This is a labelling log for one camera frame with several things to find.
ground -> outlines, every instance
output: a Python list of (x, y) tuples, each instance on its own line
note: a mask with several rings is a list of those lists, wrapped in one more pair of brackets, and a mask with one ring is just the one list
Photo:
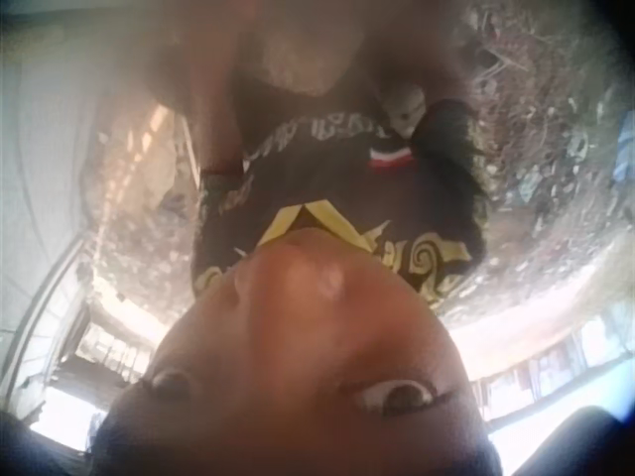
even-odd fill
[[(537, 318), (505, 312), (532, 308), (594, 266), (577, 290), (584, 300), (569, 297), (571, 305), (559, 308), (550, 325), (534, 326), (543, 330), (525, 341), (522, 355), (501, 350), (499, 367), (632, 295), (632, 186), (612, 175), (621, 123), (634, 106), (633, 83), (610, 35), (575, 5), (473, 0), (463, 15), (484, 52), (472, 83), (483, 150), (477, 167), (491, 198), (488, 255), (444, 303), (442, 320), (469, 355), (480, 352), (473, 344), (483, 334), (487, 345), (504, 349)], [(192, 301), (196, 192), (179, 116), (167, 112), (145, 145), (158, 109), (140, 84), (118, 85), (104, 100), (99, 147), (85, 174), (94, 220), (88, 256), (95, 277), (122, 300), (170, 325)], [(483, 364), (474, 372), (492, 369)]]

eye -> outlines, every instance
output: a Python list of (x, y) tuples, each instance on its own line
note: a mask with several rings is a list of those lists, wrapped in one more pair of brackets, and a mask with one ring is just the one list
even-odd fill
[(418, 412), (435, 400), (433, 392), (411, 380), (391, 380), (374, 385), (357, 395), (363, 410), (382, 417), (399, 417)]
[(190, 379), (178, 370), (158, 372), (151, 380), (144, 381), (144, 387), (153, 397), (167, 402), (187, 400), (191, 395)]

person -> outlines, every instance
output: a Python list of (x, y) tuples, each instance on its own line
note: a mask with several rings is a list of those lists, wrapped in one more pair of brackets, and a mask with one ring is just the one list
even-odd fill
[(95, 475), (500, 474), (431, 310), (484, 245), (474, 116), (425, 3), (373, 40), (426, 92), (410, 141), (356, 72), (322, 97), (236, 77), (256, 3), (180, 9), (196, 301), (111, 409)]

hair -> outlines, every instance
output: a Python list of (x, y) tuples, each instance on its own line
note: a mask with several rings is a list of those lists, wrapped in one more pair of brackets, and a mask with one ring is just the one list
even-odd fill
[[(155, 474), (172, 476), (182, 474), (177, 458), (166, 448), (156, 448), (135, 441), (109, 417), (99, 429), (93, 445), (87, 453), (90, 476), (118, 476)], [(266, 474), (266, 468), (259, 472)], [(299, 474), (297, 466), (290, 474)], [(314, 474), (307, 468), (306, 474)], [(460, 458), (449, 468), (412, 476), (502, 476), (500, 457), (496, 448), (486, 440), (474, 453)]]

